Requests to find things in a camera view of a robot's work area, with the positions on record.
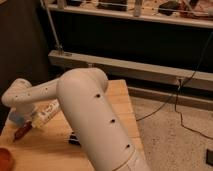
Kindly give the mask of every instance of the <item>small object on table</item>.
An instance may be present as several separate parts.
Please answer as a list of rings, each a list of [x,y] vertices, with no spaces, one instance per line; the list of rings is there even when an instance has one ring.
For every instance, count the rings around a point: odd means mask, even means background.
[[[177,1],[168,1],[159,6],[158,12],[165,15],[172,15],[174,10],[178,10],[180,7],[180,3]]]
[[[213,166],[213,151],[209,149],[206,151],[206,164]]]
[[[57,113],[60,112],[58,100],[51,101],[40,112],[37,112],[32,118],[32,127],[41,129],[47,124]]]
[[[13,164],[13,157],[9,150],[0,148],[0,171],[11,171]]]
[[[27,121],[24,123],[24,125],[22,127],[20,127],[14,134],[14,140],[13,142],[15,142],[16,140],[21,139],[24,135],[26,135],[30,130],[32,129],[32,125],[31,125],[31,121]]]

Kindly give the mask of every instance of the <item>black panel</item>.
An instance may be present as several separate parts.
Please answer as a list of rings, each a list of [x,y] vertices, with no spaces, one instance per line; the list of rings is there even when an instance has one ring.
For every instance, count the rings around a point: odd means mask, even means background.
[[[65,51],[194,69],[211,29],[53,12]],[[213,41],[199,68],[213,72]]]

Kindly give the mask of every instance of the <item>shelf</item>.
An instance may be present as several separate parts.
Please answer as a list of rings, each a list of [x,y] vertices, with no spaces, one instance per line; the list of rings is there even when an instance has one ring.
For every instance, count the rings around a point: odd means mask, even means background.
[[[62,11],[62,12],[69,12],[69,13],[80,13],[80,14],[87,14],[87,15],[97,15],[97,16],[104,16],[104,17],[115,17],[115,18],[123,18],[123,19],[131,19],[131,20],[142,20],[142,21],[150,21],[150,22],[160,22],[160,23],[167,23],[167,24],[178,24],[178,25],[185,25],[185,26],[193,26],[193,27],[202,27],[202,28],[213,28],[213,2],[210,2],[210,7],[206,7],[206,11],[201,11],[198,7],[191,8],[188,7],[187,11],[184,11],[180,8],[186,8],[186,4],[188,3],[187,0],[177,1],[176,5],[179,4],[181,7],[176,10],[159,10],[159,6],[168,2],[167,0],[145,0],[142,3],[142,6],[139,7],[141,11],[135,11],[135,8],[138,6],[138,2],[134,0],[127,1],[126,4],[119,4],[119,3],[101,3],[102,6],[105,8],[114,8],[114,6],[120,6],[119,10],[109,10],[109,9],[100,9],[100,3],[98,0],[91,0],[91,1],[82,1],[82,3],[76,7],[67,5],[63,8],[59,8],[57,4],[51,3],[48,5],[49,9],[52,11]],[[171,15],[162,14],[159,11],[170,11]]]

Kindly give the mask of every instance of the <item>red object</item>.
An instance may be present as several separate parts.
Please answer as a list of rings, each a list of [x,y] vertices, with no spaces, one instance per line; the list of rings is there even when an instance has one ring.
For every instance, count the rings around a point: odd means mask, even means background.
[[[6,148],[0,148],[0,171],[11,171],[13,164],[11,153]]]

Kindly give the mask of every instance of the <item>power cable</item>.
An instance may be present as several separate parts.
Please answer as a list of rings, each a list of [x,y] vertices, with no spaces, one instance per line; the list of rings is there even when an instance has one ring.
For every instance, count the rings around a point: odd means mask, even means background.
[[[207,39],[207,41],[206,41],[206,43],[205,43],[205,45],[204,45],[204,47],[202,49],[201,56],[200,56],[200,59],[198,61],[198,64],[197,64],[196,68],[194,69],[194,72],[192,73],[192,75],[189,78],[183,80],[183,82],[182,82],[182,80],[179,80],[179,86],[177,88],[177,91],[171,93],[171,95],[166,99],[166,101],[159,108],[157,108],[155,111],[153,111],[152,113],[150,113],[150,114],[148,114],[148,115],[146,115],[146,116],[144,116],[142,118],[136,119],[136,121],[142,121],[142,120],[144,120],[144,119],[156,114],[158,111],[160,111],[172,99],[174,94],[176,94],[174,110],[175,110],[176,113],[180,114],[181,126],[183,128],[185,128],[185,129],[191,131],[191,132],[194,132],[194,133],[197,133],[197,134],[201,135],[202,137],[205,137],[207,139],[213,140],[213,137],[210,137],[208,135],[203,134],[200,131],[197,131],[197,130],[194,130],[192,128],[189,128],[189,127],[185,126],[184,123],[183,123],[183,114],[180,111],[177,110],[177,104],[178,104],[180,90],[181,90],[182,87],[184,87],[187,83],[189,83],[192,80],[192,78],[195,76],[195,74],[197,73],[198,69],[200,68],[200,65],[202,64],[203,59],[205,58],[205,53],[206,53],[207,48],[209,46],[209,43],[210,43],[210,41],[212,39],[212,36],[213,36],[213,31],[208,36],[208,39]]]

